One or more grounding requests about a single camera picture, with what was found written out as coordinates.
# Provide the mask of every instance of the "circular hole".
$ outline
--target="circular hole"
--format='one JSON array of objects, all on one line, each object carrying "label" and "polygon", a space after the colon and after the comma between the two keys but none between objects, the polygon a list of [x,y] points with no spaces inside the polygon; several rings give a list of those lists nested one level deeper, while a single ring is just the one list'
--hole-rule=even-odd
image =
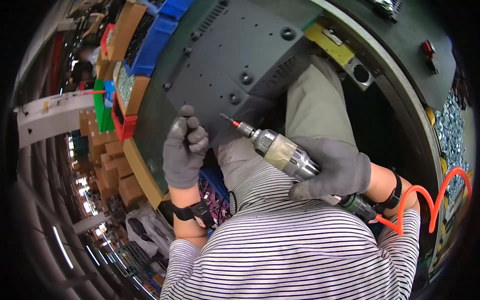
[{"label": "circular hole", "polygon": [[356,65],[353,68],[353,76],[361,83],[367,82],[369,78],[368,71],[362,65]]}]

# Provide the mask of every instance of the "striped shirt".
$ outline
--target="striped shirt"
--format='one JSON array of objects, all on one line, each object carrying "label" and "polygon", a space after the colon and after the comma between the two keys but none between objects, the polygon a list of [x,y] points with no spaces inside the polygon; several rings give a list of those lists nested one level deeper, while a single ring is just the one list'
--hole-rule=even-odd
[{"label": "striped shirt", "polygon": [[375,240],[341,207],[291,201],[292,180],[274,167],[256,172],[202,249],[174,241],[160,299],[408,299],[419,213],[405,211],[402,237],[384,228]]}]

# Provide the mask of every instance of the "gray pants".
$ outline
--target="gray pants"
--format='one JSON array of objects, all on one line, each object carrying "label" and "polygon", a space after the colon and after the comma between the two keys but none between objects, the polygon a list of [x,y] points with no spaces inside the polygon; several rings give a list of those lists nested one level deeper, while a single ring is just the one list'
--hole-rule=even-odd
[{"label": "gray pants", "polygon": [[[286,136],[328,137],[358,151],[336,71],[329,62],[317,56],[311,57],[311,63],[288,89]],[[229,191],[270,165],[244,137],[220,145],[216,154]]]}]

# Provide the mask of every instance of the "green box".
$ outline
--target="green box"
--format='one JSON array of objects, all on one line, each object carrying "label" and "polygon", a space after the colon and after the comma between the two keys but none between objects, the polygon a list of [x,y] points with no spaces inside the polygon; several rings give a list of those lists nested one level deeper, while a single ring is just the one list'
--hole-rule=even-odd
[{"label": "green box", "polygon": [[[103,80],[95,80],[95,85],[93,87],[94,91],[103,91],[105,87],[103,86]],[[98,121],[98,131],[113,131],[115,130],[115,124],[112,119],[112,108],[106,108],[103,104],[103,94],[94,94],[93,101],[95,104],[95,113],[96,119]]]}]

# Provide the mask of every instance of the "gray work glove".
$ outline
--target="gray work glove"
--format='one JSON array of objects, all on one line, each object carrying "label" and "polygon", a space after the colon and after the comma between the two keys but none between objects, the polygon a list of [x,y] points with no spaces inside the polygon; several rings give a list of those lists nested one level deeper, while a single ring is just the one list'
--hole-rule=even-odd
[{"label": "gray work glove", "polygon": [[163,171],[167,183],[178,189],[197,184],[207,150],[207,132],[193,117],[193,107],[183,106],[163,144]]},{"label": "gray work glove", "polygon": [[312,179],[293,185],[292,200],[320,199],[327,195],[345,196],[364,193],[370,184],[370,159],[343,142],[328,138],[294,137],[291,139],[321,168]]}]

